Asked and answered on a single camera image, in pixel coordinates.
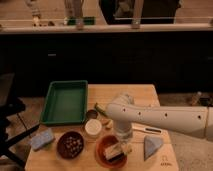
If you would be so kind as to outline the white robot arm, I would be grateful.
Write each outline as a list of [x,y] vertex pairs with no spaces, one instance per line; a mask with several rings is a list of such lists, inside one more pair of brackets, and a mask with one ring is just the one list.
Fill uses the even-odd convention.
[[136,106],[133,97],[119,94],[106,105],[105,112],[122,143],[132,139],[133,123],[213,141],[213,107]]

